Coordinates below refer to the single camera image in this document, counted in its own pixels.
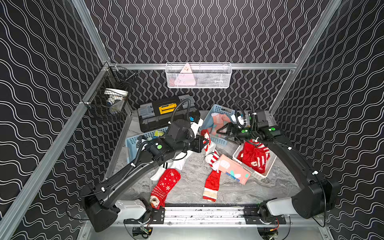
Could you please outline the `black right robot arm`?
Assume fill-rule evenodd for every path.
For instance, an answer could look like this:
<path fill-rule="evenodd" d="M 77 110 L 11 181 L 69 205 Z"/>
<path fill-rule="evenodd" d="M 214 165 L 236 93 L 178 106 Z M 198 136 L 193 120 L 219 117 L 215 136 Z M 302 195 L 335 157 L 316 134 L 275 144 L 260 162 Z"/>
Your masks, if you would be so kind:
<path fill-rule="evenodd" d="M 292 197 L 264 201 L 259 207 L 259 216 L 268 221 L 281 215 L 299 215 L 304 219 L 326 214 L 334 208 L 340 184 L 317 172 L 295 149 L 278 126 L 271 126 L 264 111 L 248 117 L 250 127 L 227 123 L 216 130 L 227 140 L 256 140 L 256 146 L 264 144 L 288 168 L 301 190 Z"/>

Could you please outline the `red christmas sock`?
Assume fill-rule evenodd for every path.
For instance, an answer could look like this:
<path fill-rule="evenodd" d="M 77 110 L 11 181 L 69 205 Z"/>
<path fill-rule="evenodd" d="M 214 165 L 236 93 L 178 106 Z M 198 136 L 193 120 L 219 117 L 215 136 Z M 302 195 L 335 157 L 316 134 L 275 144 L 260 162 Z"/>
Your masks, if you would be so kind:
<path fill-rule="evenodd" d="M 271 152 L 268 147 L 256 140 L 251 140 L 244 143 L 237 159 L 256 172 L 264 174 L 270 157 Z"/>

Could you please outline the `red santa sock front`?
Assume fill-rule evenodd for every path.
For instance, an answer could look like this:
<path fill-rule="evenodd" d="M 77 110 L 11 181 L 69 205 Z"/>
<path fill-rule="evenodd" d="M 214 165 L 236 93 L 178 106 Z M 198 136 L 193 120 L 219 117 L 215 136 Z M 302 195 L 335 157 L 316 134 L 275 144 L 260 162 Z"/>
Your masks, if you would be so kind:
<path fill-rule="evenodd" d="M 160 177 L 157 185 L 151 192 L 150 204 L 152 208 L 159 210 L 165 207 L 166 198 L 169 192 L 181 179 L 180 173 L 176 169 L 167 169 Z"/>

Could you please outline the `red white striped sock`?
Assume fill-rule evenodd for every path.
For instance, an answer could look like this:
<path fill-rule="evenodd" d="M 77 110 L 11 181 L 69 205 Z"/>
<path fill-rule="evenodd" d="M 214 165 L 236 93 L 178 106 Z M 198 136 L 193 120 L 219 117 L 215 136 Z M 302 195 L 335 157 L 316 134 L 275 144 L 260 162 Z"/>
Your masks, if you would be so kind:
<path fill-rule="evenodd" d="M 217 200 L 220 188 L 221 172 L 218 170 L 218 165 L 216 164 L 219 158 L 220 156 L 217 150 L 214 150 L 205 157 L 206 162 L 212 168 L 212 172 L 206 179 L 203 192 L 203 199 L 208 200 L 209 202 L 215 202 Z"/>

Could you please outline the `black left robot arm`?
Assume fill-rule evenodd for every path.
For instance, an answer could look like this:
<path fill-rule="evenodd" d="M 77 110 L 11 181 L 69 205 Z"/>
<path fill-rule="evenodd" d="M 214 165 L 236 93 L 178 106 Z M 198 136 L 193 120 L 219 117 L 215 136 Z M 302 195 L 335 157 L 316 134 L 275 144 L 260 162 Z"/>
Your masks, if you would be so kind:
<path fill-rule="evenodd" d="M 208 143 L 208 139 L 194 134 L 189 121 L 173 121 L 163 136 L 141 143 L 129 165 L 96 186 L 84 186 L 80 198 L 94 230 L 102 232 L 118 219 L 116 202 L 144 175 L 173 159 L 176 153 L 200 153 Z"/>

